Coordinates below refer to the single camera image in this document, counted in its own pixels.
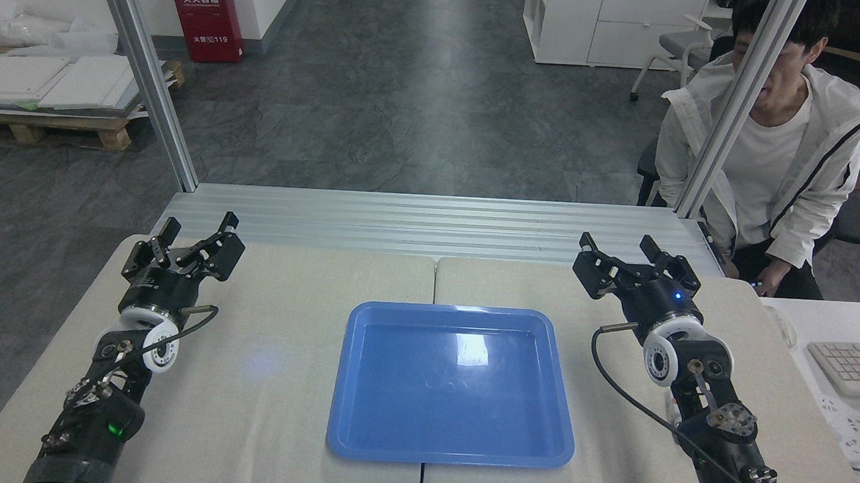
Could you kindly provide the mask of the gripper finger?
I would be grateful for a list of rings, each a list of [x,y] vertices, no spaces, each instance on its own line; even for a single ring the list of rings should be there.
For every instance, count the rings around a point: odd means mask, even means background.
[[[657,280],[667,275],[667,278],[680,284],[689,294],[698,292],[700,280],[685,256],[679,254],[672,257],[658,247],[651,235],[643,236],[639,248],[652,266],[649,280]]]
[[[236,268],[245,251],[245,245],[235,233],[239,219],[227,212],[219,229],[208,239],[199,240],[189,248],[173,250],[172,265],[192,277],[215,277],[225,282]]]
[[[178,222],[178,219],[170,217],[163,224],[162,230],[160,230],[157,236],[135,243],[120,275],[124,279],[129,280],[129,282],[132,282],[140,271],[147,268],[169,269],[172,265],[169,257],[170,245],[181,231],[181,227],[182,225]]]
[[[598,250],[589,232],[580,238],[573,272],[592,299],[599,300],[609,293],[632,289],[649,280],[648,264],[627,263]]]

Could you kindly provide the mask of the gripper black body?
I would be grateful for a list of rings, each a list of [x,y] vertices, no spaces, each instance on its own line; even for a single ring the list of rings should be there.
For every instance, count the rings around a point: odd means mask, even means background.
[[[160,266],[140,268],[133,263],[127,263],[121,275],[130,283],[118,303],[121,314],[128,307],[156,307],[176,321],[187,320],[182,309],[196,305],[198,286],[204,278],[202,273],[193,271],[183,273]]]
[[[644,343],[648,331],[654,325],[679,315],[694,316],[699,323],[703,323],[704,317],[692,300],[694,295],[694,290],[686,290],[679,282],[668,277],[620,289],[625,319],[637,323],[634,335],[638,343]]]

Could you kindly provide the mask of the person's left hand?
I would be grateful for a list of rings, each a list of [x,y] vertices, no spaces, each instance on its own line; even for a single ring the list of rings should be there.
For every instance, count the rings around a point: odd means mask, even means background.
[[[770,257],[770,263],[756,276],[753,288],[760,298],[772,298],[784,281],[785,276],[792,270],[791,263],[780,257]]]

